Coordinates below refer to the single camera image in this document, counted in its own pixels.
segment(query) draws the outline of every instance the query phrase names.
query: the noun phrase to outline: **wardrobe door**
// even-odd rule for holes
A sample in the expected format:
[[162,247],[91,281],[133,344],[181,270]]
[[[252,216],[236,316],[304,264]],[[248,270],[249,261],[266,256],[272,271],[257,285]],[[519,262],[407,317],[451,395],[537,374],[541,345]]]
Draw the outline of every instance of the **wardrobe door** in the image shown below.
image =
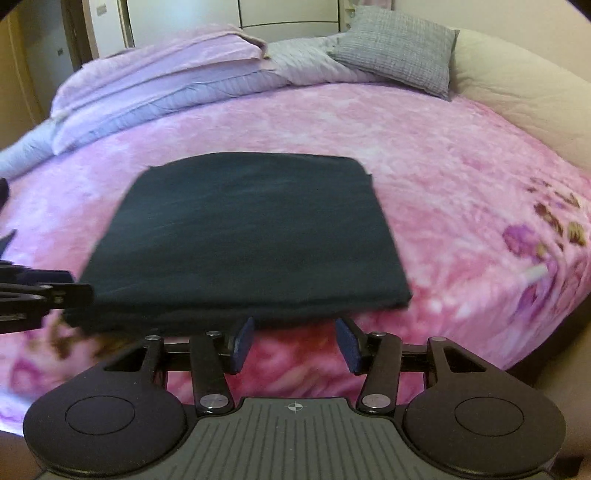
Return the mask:
[[239,0],[242,25],[338,22],[338,0]]
[[336,22],[296,22],[245,27],[244,31],[253,37],[272,42],[289,38],[327,37],[339,32],[339,24]]
[[210,23],[240,27],[238,0],[127,0],[136,47]]

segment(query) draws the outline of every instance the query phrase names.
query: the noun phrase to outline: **checkered pillow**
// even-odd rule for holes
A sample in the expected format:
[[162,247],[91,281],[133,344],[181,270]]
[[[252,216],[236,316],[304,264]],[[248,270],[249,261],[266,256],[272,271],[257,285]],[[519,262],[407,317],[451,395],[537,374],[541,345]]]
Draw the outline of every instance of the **checkered pillow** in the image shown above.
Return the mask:
[[449,97],[449,61],[458,30],[378,7],[357,7],[330,55],[337,61]]

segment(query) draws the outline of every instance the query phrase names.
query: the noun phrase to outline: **folded blanket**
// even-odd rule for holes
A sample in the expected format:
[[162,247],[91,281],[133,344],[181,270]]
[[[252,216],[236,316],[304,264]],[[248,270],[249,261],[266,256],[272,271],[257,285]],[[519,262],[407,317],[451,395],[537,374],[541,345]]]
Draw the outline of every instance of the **folded blanket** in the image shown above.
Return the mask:
[[[209,42],[233,35],[235,40]],[[251,44],[236,49],[238,40]],[[77,108],[106,95],[158,77],[172,75],[221,61],[264,57],[267,44],[233,25],[206,25],[177,37],[123,54],[91,61],[58,89],[51,106],[52,118],[64,118]]]
[[[227,63],[217,64],[202,68],[193,83],[184,85],[173,93],[170,93],[172,88],[168,90],[164,88],[166,80],[160,83],[160,79],[154,79],[154,83],[150,85],[162,88],[161,90],[157,87],[153,88],[155,99],[138,102],[139,105],[136,108],[130,108],[128,105],[121,110],[125,110],[125,113],[120,115],[113,113],[118,108],[116,102],[109,106],[110,96],[97,100],[84,108],[79,108],[67,119],[61,121],[52,119],[39,125],[16,144],[1,151],[0,177],[13,179],[51,158],[54,151],[74,150],[99,138],[196,105],[266,92],[289,85],[382,81],[383,78],[349,68],[328,55],[327,52],[335,46],[341,35],[297,38],[271,43],[268,46],[268,62],[251,61],[259,64],[259,68],[254,72],[253,64],[249,64],[249,61],[243,61],[242,64],[235,62],[233,69],[228,69]],[[215,75],[220,76],[221,72],[225,72],[226,78],[215,79]],[[210,75],[209,79],[214,81],[205,81],[208,75]],[[177,80],[183,78],[182,75],[176,77]],[[145,98],[148,97],[147,92],[143,92],[142,95],[145,95]],[[119,98],[125,100],[125,95],[120,95]],[[111,114],[103,116],[109,108],[112,109]]]

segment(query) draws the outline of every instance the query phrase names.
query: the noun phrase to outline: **pink bedspread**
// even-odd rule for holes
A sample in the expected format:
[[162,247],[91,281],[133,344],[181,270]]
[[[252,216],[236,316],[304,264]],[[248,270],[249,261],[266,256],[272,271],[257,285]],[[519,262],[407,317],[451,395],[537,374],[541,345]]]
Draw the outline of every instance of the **pink bedspread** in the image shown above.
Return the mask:
[[[343,155],[374,176],[414,298],[358,316],[406,342],[443,335],[499,367],[540,345],[591,287],[591,180],[488,108],[387,85],[283,89],[200,106],[49,161],[12,185],[0,216],[18,229],[5,258],[80,274],[118,203],[148,166],[215,151]],[[27,403],[120,344],[59,322],[0,336],[0,428]],[[242,395],[347,395],[330,323],[258,335]],[[403,378],[399,401],[420,390]],[[169,389],[191,401],[187,374]]]

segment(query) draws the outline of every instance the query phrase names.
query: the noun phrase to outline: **metal screw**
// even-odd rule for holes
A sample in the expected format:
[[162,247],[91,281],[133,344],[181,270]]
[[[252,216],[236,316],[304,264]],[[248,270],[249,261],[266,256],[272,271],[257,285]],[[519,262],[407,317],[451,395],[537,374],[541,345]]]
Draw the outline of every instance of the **metal screw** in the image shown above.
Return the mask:
[[230,403],[227,396],[219,393],[211,393],[201,397],[199,403],[209,410],[217,410],[218,408],[224,408]]
[[392,403],[390,397],[380,393],[373,393],[366,395],[361,400],[361,403],[368,408],[385,408]]

